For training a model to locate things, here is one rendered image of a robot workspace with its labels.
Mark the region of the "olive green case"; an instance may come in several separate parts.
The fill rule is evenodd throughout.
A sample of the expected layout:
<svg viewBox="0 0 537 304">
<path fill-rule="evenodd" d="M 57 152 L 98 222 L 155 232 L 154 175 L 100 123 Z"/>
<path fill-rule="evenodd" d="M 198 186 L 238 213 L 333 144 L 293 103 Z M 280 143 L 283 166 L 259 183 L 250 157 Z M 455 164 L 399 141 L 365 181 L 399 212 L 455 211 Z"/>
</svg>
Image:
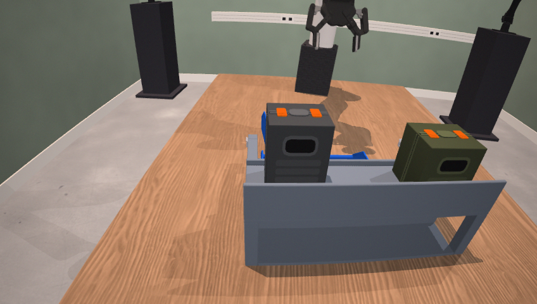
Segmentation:
<svg viewBox="0 0 537 304">
<path fill-rule="evenodd" d="M 392 171 L 400 182 L 472 181 L 486 151 L 457 124 L 407 122 Z"/>
</svg>

